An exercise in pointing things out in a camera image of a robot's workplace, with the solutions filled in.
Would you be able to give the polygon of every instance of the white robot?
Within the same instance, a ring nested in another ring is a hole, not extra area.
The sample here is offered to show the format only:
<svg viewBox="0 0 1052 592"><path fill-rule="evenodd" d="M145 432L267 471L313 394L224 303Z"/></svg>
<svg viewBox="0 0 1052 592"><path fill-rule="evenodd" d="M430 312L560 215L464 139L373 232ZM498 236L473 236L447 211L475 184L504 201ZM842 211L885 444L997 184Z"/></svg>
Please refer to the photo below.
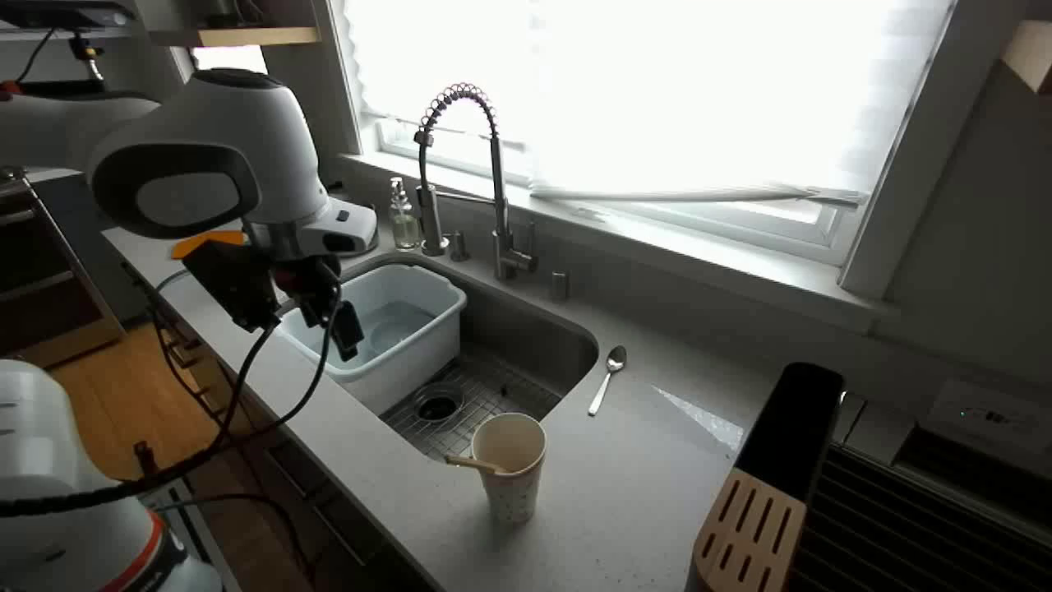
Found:
<svg viewBox="0 0 1052 592"><path fill-rule="evenodd" d="M190 272L243 329L275 321L275 283L342 354L354 352L334 259L371 251L373 215L328 196L298 101L268 75L197 74L163 107L0 99L0 166L79 167L103 211L145 236L243 219L245 248L199 248ZM133 497L63 513L42 504L109 485L82 454L67 390L0 362L0 589L219 586Z"/></svg>

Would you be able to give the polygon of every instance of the window sill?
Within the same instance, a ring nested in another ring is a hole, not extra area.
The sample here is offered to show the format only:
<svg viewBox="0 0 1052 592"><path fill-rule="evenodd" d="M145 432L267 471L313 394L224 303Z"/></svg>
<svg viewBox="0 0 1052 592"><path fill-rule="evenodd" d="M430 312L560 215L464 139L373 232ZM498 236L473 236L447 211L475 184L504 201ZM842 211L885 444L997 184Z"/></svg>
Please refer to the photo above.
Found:
<svg viewBox="0 0 1052 592"><path fill-rule="evenodd" d="M342 155L342 170L382 170L418 178L410 157L394 155ZM430 181L442 187L442 196L488 201L488 178L458 176L430 167ZM622 215L613 206L586 205L586 201L541 201L527 187L505 187L505 196L517 211L527 211L541 219L560 219L586 232L639 242L640 251L658 251L652 268L688 276L694 283L738 292L807 320L842 327L849 332L868 332L876 316L887 316L891 305L860 298L838 287L838 268L803 259L791 253L727 239L704 232L684 232L639 215Z"/></svg>

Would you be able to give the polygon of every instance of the wooden floor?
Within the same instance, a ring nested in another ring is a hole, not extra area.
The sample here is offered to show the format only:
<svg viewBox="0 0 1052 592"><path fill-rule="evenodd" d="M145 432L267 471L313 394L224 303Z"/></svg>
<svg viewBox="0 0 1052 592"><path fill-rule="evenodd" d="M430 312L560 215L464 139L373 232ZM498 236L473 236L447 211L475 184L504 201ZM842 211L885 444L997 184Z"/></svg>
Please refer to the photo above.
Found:
<svg viewBox="0 0 1052 592"><path fill-rule="evenodd" d="M109 477L140 477L138 440L155 452L159 468L170 468L216 434L216 423L170 377L151 327L138 327L120 343L58 365L53 375L68 390L87 458ZM209 494L255 490L233 454L195 471L195 485ZM264 507L206 504L205 517L243 589L308 589L290 559L282 531Z"/></svg>

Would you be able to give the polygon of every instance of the spoon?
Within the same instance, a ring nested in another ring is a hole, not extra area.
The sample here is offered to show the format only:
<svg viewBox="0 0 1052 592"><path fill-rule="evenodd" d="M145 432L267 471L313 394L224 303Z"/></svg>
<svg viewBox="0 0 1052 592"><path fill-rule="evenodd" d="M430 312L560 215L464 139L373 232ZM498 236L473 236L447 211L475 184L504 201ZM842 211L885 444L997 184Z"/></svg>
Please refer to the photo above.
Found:
<svg viewBox="0 0 1052 592"><path fill-rule="evenodd" d="M602 408L602 399L605 399L605 388L610 386L610 377L629 365L629 348L624 347L613 347L608 354L605 354L605 377L588 406L588 418L597 413Z"/></svg>
<svg viewBox="0 0 1052 592"><path fill-rule="evenodd" d="M482 463L482 461L473 461L473 458L453 458L453 454L447 454L447 463L473 468L473 471L482 471L482 474L505 477L505 471L504 471L504 468L497 468L497 463Z"/></svg>

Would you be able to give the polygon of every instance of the sink drain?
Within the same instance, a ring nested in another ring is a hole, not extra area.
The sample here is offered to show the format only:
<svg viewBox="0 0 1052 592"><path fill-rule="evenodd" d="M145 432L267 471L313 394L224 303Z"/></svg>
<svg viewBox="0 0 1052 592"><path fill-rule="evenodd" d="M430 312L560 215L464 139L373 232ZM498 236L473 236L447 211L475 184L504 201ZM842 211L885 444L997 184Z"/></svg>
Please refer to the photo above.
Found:
<svg viewBox="0 0 1052 592"><path fill-rule="evenodd" d="M459 411L459 388L450 382L424 386L422 399L418 418L424 422L442 422Z"/></svg>

